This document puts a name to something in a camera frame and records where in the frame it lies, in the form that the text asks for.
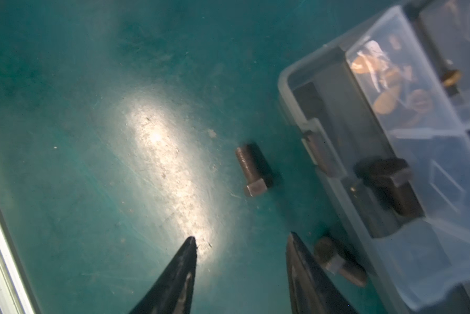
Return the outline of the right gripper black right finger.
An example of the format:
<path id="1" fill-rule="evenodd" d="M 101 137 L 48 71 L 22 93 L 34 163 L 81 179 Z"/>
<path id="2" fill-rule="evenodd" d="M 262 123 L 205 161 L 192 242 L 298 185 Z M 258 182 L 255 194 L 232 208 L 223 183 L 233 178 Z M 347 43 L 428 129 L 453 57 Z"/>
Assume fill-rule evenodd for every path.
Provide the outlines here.
<path id="1" fill-rule="evenodd" d="M 293 314 L 357 312 L 295 232 L 287 238 L 286 264 Z"/>

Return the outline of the brass wing nut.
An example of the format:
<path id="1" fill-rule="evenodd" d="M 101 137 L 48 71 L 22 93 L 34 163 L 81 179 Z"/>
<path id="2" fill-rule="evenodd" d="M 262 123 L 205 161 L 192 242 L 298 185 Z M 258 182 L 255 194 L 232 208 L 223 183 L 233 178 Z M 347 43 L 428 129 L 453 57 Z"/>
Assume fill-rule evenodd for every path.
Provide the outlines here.
<path id="1" fill-rule="evenodd" d="M 373 103 L 373 111 L 379 115 L 391 114 L 398 106 L 401 85 L 394 85 L 382 92 Z"/>

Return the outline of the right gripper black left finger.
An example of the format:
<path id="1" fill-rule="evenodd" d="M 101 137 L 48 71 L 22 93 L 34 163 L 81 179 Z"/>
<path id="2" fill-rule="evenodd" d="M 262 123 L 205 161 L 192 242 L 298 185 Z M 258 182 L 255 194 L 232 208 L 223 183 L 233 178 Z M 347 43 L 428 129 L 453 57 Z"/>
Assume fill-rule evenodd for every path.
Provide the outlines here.
<path id="1" fill-rule="evenodd" d="M 130 312 L 189 314 L 197 256 L 196 239 L 189 236 L 155 284 Z"/>

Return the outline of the black bolt with head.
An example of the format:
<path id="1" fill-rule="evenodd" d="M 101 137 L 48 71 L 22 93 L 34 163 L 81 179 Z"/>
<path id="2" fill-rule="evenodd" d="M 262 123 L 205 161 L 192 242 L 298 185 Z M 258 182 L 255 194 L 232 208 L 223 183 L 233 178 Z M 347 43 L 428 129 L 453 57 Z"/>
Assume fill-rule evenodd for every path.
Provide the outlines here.
<path id="1" fill-rule="evenodd" d="M 355 164 L 355 174 L 376 196 L 401 217 L 424 215 L 411 180 L 413 172 L 403 158 L 365 158 Z"/>

